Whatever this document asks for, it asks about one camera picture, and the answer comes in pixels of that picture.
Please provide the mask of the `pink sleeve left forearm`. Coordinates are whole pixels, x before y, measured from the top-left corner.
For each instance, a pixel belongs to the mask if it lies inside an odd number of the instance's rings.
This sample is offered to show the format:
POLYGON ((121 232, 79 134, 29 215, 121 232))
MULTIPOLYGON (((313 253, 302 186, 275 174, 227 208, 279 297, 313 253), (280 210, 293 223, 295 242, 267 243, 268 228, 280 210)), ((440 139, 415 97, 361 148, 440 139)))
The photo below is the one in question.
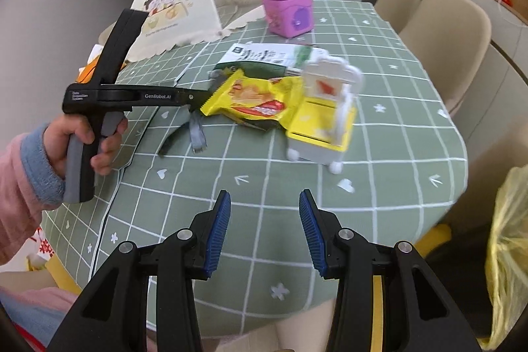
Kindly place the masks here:
POLYGON ((42 212, 63 202, 64 180, 44 147, 44 124, 15 137, 1 152, 1 263, 8 263, 42 221, 42 212))

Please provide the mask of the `left hand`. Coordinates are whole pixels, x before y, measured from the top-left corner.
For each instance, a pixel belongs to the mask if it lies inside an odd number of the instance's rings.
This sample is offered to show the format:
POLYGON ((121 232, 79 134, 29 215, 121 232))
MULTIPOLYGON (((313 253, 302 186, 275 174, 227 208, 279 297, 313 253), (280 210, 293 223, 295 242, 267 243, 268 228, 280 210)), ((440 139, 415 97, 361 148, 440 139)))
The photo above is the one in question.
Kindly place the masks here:
MULTIPOLYGON (((98 175, 107 176, 111 172, 113 162, 122 144, 123 134, 127 128, 128 121, 124 118, 118 124, 116 132, 102 141, 100 152, 91 158, 91 167, 98 175)), ((84 116, 76 114, 60 115, 47 126, 43 134, 43 144, 48 161, 61 179, 65 179, 67 149, 72 135, 77 136, 86 145, 92 144, 95 140, 88 120, 84 116)))

